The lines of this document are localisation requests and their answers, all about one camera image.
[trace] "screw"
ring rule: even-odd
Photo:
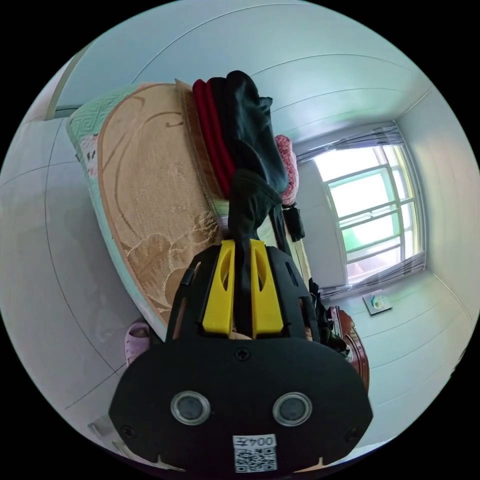
[[[134,431],[134,429],[131,426],[124,425],[121,428],[121,432],[127,437],[128,439],[134,439],[137,435]]]
[[[250,358],[250,352],[244,346],[241,346],[240,348],[237,348],[233,355],[240,362],[244,362],[245,360],[248,360]]]
[[[347,442],[351,442],[353,439],[357,438],[357,434],[358,434],[358,430],[356,428],[353,428],[345,435],[345,440]]]

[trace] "brown wooden furniture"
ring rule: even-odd
[[[352,317],[338,306],[327,309],[327,317],[333,321],[333,333],[347,344],[352,352],[351,364],[363,379],[366,391],[370,386],[370,366],[364,344],[355,330]]]

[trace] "bed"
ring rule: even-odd
[[[228,212],[192,88],[178,80],[130,85],[83,105],[66,129],[116,270],[164,340],[183,273],[197,253],[222,241]],[[268,217],[258,235],[277,246]],[[303,243],[288,230],[287,241],[308,286]]]

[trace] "curtain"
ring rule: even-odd
[[[316,148],[297,155],[297,162],[305,162],[330,150],[359,149],[381,147],[383,145],[403,145],[404,139],[396,125],[372,128],[365,133],[346,136],[339,140],[319,145]]]
[[[360,295],[371,292],[377,289],[380,284],[382,286],[391,284],[408,275],[425,270],[426,263],[427,256],[425,252],[422,251],[390,268],[387,268],[386,270],[381,271],[380,273],[369,276],[358,283],[332,289],[324,288],[320,291],[321,298],[339,299],[351,295]]]

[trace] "qr code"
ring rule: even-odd
[[[235,471],[241,473],[269,472],[277,469],[275,448],[235,448]]]

